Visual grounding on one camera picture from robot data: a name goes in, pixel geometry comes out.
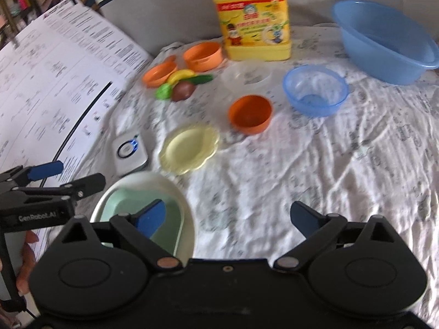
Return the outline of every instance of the finger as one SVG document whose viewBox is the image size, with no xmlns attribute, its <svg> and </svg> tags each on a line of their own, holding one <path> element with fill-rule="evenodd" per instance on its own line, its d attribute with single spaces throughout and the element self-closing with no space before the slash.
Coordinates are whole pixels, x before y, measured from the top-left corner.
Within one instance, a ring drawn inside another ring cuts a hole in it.
<svg viewBox="0 0 439 329">
<path fill-rule="evenodd" d="M 34 233 L 32 230 L 26 231 L 25 242 L 37 243 L 38 241 L 39 241 L 39 238 L 38 238 L 36 233 Z"/>
<path fill-rule="evenodd" d="M 29 292 L 29 276 L 36 263 L 35 254 L 31 247 L 26 243 L 23 246 L 23 265 L 17 277 L 17 289 L 27 294 Z"/>
</svg>

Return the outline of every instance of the plastic jug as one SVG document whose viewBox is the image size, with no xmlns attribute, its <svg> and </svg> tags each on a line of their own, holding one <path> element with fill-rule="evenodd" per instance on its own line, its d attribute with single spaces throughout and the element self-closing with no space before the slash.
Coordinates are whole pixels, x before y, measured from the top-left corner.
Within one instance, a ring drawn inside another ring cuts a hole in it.
<svg viewBox="0 0 439 329">
<path fill-rule="evenodd" d="M 291 56 L 287 0 L 214 0 L 230 59 Z"/>
</svg>

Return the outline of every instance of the yellow plate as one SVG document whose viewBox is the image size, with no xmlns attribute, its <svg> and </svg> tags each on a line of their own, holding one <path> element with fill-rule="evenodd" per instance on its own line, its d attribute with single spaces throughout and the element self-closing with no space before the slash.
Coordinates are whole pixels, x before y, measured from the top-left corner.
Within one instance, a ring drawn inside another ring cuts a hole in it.
<svg viewBox="0 0 439 329">
<path fill-rule="evenodd" d="M 162 168 L 176 175 L 201 168 L 218 149 L 220 133 L 212 126 L 194 124 L 175 130 L 159 153 Z"/>
</svg>

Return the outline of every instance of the orange cup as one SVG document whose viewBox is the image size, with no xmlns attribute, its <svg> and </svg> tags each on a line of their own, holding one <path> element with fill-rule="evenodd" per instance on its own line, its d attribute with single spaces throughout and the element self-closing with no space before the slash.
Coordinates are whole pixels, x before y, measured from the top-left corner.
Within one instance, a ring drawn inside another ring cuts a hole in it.
<svg viewBox="0 0 439 329">
<path fill-rule="evenodd" d="M 256 135 L 267 129 L 272 114 L 273 107 L 269 99 L 247 95 L 239 98 L 229 108 L 229 121 L 239 132 Z"/>
<path fill-rule="evenodd" d="M 166 80 L 168 80 L 168 77 L 177 71 L 177 69 L 175 62 L 164 62 L 148 70 L 142 77 L 142 82 L 146 87 L 159 87 L 164 84 Z"/>
<path fill-rule="evenodd" d="M 194 72 L 206 72 L 218 67 L 224 58 L 219 43 L 203 42 L 184 52 L 183 59 Z"/>
</svg>

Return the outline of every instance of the white paper sheet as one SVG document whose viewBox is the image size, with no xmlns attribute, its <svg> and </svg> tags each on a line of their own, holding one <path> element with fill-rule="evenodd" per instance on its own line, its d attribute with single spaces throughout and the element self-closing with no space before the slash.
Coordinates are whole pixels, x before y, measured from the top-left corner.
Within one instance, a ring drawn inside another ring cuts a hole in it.
<svg viewBox="0 0 439 329">
<path fill-rule="evenodd" d="M 0 172 L 52 160 L 69 182 L 149 55 L 102 16 L 64 0 L 0 51 Z M 34 246 L 46 247 L 45 229 Z"/>
</svg>

